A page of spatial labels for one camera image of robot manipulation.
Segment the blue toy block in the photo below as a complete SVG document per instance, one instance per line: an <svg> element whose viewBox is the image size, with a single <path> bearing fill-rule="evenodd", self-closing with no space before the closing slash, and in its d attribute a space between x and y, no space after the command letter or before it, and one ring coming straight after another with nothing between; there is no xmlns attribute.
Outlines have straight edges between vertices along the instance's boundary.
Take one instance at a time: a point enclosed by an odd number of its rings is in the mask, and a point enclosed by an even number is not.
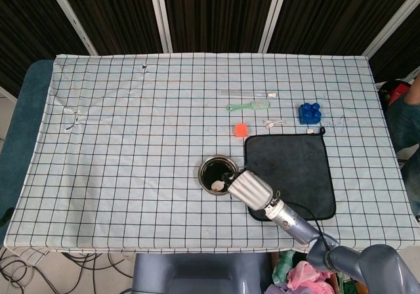
<svg viewBox="0 0 420 294"><path fill-rule="evenodd" d="M313 125L321 121L320 105L315 102L312 105L305 102L299 106L299 121L301 125Z"/></svg>

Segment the black cable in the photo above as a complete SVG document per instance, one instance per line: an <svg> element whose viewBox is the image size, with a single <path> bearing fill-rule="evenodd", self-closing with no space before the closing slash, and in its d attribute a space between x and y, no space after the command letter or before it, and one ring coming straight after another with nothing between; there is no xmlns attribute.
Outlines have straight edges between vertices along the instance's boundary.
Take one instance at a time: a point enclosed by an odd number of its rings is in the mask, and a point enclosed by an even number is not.
<svg viewBox="0 0 420 294"><path fill-rule="evenodd" d="M323 243L324 243L324 245L325 245L325 248L327 248L327 250L331 250L331 248L329 247L329 245L328 245L328 243L327 243L326 238L324 237L324 232L322 232L322 230L321 230L321 226L320 226L320 224L318 223L318 221L317 221L317 219L316 219L315 215L312 213L312 211L311 211L310 209L308 209L307 207L305 207L304 205L301 205L301 204L299 204L299 203L288 202L288 201L283 201L283 202L284 202L284 203L286 203L286 204L296 205L297 207L302 207L303 209L307 210L307 211L310 213L310 216L314 219L314 221L315 221L315 223L316 223L316 226L318 227L318 231L319 231L319 233L320 233L321 240L322 240L322 242L323 242Z"/></svg>
<svg viewBox="0 0 420 294"><path fill-rule="evenodd" d="M93 259L93 271L92 271L93 294L96 294L96 285L95 285L95 265L96 265L96 257L95 257L95 259Z"/></svg>
<svg viewBox="0 0 420 294"><path fill-rule="evenodd" d="M76 265L78 265L78 266L80 266L81 267L81 265L77 262L77 261L74 261L72 258L70 258L70 257L68 257L67 255L67 253L62 253L63 254L63 256L65 256L68 260L70 260L70 261L72 261L73 263L75 263ZM120 261L118 261L118 262L116 262L115 264L119 264L119 263L122 263L124 261L124 259L121 259ZM105 269L108 269L108 268L111 268L112 267L112 265L109 265L109 266L103 266L103 267L100 267L100 268L95 268L95 270L105 270ZM93 268L89 268L88 266L86 266L86 267L84 267L84 269L86 269L86 270L90 270L90 271L92 271L93 270Z"/></svg>
<svg viewBox="0 0 420 294"><path fill-rule="evenodd" d="M10 283L16 283L18 285L19 289L20 289L21 294L24 294L23 286L19 282L14 281L12 279L12 276L9 276L8 274L6 274L6 272L3 272L2 268L0 269L0 274L6 281L8 281Z"/></svg>
<svg viewBox="0 0 420 294"><path fill-rule="evenodd" d="M67 257L68 259L71 259L72 261L75 261L77 263L89 263L91 261L93 261L95 258L99 258L101 256L101 253L90 253L85 257L75 257L72 256L69 253L63 253L65 255L65 257Z"/></svg>
<svg viewBox="0 0 420 294"><path fill-rule="evenodd" d="M64 294L70 294L72 291L74 291L76 289L76 287L79 285L80 280L81 280L81 274L83 272L83 268L85 267L86 261L82 264L82 266L80 267L80 273L79 273L79 277L77 278L77 282L76 284L73 286L73 288L67 292L65 292Z"/></svg>
<svg viewBox="0 0 420 294"><path fill-rule="evenodd" d="M3 266L1 269L4 270L8 266L10 266L11 264L14 264L14 263L22 263L23 266L25 267L25 272L23 273L23 275L20 278L18 278L17 280L11 281L12 283L17 283L17 282L19 282L21 279L23 279L25 277L26 272L28 271L28 266L27 266L27 264L24 261L22 261L22 260L13 260L13 261L9 262L8 264L6 264L5 266Z"/></svg>
<svg viewBox="0 0 420 294"><path fill-rule="evenodd" d="M133 289L131 289L131 291L132 291L133 294L136 294L136 293L138 293L138 294L163 294L163 293L151 292L151 291L136 291L136 290L133 290Z"/></svg>
<svg viewBox="0 0 420 294"><path fill-rule="evenodd" d="M117 264L115 264L115 263L112 262L111 254L110 253L108 253L108 260L110 261L110 264L111 264L112 268L116 269L120 274L122 274L123 276L126 276L127 278L131 278L131 279L133 278L132 276L130 276L130 275L122 272L119 268L117 268Z"/></svg>
<svg viewBox="0 0 420 294"><path fill-rule="evenodd" d="M35 271L37 271L42 276L42 278L45 280L45 282L48 284L48 286L52 289L52 291L55 294L60 294L60 292L57 291L55 286L50 282L50 280L48 280L48 278L44 275L44 273L40 269L38 269L36 266L33 266L33 269L35 269Z"/></svg>

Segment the gray robot arm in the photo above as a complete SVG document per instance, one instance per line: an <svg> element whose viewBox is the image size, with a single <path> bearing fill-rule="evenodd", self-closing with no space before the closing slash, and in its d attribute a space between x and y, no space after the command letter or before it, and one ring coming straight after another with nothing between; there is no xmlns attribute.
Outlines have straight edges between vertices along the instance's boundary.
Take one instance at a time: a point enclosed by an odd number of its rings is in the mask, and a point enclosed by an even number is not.
<svg viewBox="0 0 420 294"><path fill-rule="evenodd" d="M317 269L344 272L366 284L371 294L420 293L420 284L392 247L372 245L359 253L340 246L334 238L320 233L300 217L280 197L273 197L271 187L251 171L225 177L225 183L232 195L253 210L264 209L266 216L297 242L314 242L306 259Z"/></svg>

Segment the orange sponge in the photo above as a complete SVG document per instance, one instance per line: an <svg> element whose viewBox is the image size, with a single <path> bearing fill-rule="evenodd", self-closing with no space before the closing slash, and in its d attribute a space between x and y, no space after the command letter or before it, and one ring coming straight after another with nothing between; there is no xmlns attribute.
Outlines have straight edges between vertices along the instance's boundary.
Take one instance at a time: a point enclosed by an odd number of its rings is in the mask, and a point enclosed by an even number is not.
<svg viewBox="0 0 420 294"><path fill-rule="evenodd" d="M235 137L245 138L248 135L248 127L246 123L235 124Z"/></svg>

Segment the green brush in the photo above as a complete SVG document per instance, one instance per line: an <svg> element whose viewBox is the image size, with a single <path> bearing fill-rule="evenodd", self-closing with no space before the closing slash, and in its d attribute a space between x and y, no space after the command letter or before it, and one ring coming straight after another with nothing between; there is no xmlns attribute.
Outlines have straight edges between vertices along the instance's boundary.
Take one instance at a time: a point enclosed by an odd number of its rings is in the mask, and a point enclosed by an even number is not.
<svg viewBox="0 0 420 294"><path fill-rule="evenodd" d="M227 105L226 110L228 112L233 112L234 110L239 109L253 109L253 110L264 110L269 109L270 102L268 100L254 100L249 104L244 105Z"/></svg>

